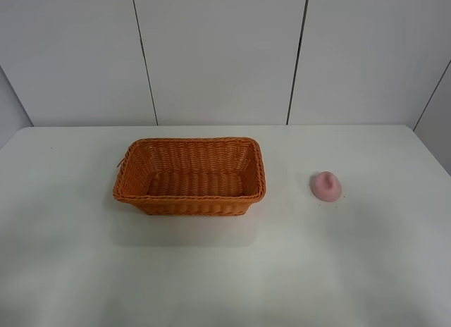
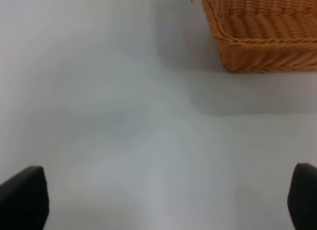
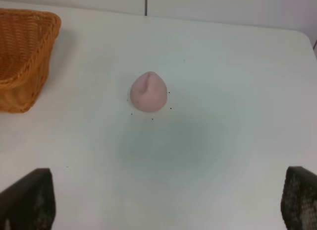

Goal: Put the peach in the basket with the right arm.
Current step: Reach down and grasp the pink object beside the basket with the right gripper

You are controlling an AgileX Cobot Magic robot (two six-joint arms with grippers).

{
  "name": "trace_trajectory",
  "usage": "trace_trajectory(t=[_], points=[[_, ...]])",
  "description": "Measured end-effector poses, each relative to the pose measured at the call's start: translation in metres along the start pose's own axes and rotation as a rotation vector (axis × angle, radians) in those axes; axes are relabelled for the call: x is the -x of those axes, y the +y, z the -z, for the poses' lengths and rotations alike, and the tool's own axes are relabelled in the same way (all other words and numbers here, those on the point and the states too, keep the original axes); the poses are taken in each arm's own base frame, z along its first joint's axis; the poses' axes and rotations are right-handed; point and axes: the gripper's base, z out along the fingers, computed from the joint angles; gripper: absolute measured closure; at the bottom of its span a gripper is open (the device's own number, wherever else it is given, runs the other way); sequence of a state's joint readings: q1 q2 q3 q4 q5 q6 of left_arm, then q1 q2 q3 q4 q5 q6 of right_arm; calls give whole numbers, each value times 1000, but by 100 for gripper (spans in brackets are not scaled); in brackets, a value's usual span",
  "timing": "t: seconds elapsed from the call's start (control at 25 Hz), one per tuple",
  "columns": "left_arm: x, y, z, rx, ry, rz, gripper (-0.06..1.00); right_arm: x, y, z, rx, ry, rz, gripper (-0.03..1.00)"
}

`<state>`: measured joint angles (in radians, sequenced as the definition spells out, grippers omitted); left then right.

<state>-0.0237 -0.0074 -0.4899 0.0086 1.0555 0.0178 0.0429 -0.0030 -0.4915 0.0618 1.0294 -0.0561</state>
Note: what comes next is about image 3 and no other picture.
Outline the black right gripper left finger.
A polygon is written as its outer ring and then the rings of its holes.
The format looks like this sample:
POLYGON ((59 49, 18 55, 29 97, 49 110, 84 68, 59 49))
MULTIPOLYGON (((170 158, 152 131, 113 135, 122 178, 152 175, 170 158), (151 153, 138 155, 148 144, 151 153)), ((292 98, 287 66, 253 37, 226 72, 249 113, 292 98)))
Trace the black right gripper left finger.
POLYGON ((2 230, 50 230, 55 215, 50 169, 35 169, 0 193, 2 230))

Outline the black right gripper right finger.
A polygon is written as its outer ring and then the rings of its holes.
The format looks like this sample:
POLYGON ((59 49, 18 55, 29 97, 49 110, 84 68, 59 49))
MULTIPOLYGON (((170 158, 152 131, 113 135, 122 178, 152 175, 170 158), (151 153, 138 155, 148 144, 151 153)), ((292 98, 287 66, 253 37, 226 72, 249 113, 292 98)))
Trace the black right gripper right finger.
POLYGON ((288 230, 316 230, 317 175, 303 167, 289 167, 280 210, 288 230))

